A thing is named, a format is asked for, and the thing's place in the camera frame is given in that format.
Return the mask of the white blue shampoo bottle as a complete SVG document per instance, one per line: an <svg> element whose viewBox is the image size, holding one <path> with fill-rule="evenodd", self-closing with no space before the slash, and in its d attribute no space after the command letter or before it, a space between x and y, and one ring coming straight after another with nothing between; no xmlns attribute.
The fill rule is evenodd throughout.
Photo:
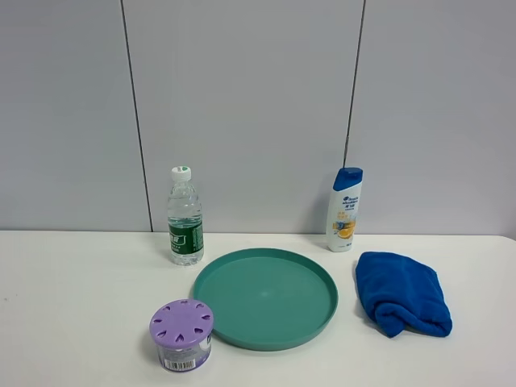
<svg viewBox="0 0 516 387"><path fill-rule="evenodd" d="M360 203L363 170L341 168L335 178L327 211L327 246L333 252L351 249Z"/></svg>

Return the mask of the clear water bottle green label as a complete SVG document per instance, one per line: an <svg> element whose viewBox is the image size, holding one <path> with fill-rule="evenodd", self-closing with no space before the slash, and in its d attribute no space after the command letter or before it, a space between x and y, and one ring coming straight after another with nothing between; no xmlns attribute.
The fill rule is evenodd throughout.
<svg viewBox="0 0 516 387"><path fill-rule="evenodd" d="M172 262L180 266L198 263L204 253L202 205L187 166L171 169L168 227Z"/></svg>

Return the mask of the teal round plastic tray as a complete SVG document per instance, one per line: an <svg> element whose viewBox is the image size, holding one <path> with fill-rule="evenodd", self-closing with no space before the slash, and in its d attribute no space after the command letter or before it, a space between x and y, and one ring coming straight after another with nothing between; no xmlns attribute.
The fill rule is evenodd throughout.
<svg viewBox="0 0 516 387"><path fill-rule="evenodd" d="M339 301L331 275L313 260L277 248L249 248L213 260L191 292L214 314L213 332L230 345L274 352L319 335Z"/></svg>

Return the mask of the purple lid air freshener jar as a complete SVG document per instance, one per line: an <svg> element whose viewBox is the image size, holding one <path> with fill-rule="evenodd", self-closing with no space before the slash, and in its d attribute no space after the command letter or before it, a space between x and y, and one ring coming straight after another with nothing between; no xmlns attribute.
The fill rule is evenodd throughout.
<svg viewBox="0 0 516 387"><path fill-rule="evenodd" d="M162 367L188 372L202 366L211 353L213 326L213 312L199 300L180 299L162 306L149 323Z"/></svg>

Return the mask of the blue folded towel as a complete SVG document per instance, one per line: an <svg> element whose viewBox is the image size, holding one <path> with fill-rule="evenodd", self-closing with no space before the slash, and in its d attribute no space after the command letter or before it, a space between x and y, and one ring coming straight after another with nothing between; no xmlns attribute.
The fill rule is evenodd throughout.
<svg viewBox="0 0 516 387"><path fill-rule="evenodd" d="M434 269L392 252L365 252L356 265L356 288L366 315L388 337L406 328L446 337L452 317Z"/></svg>

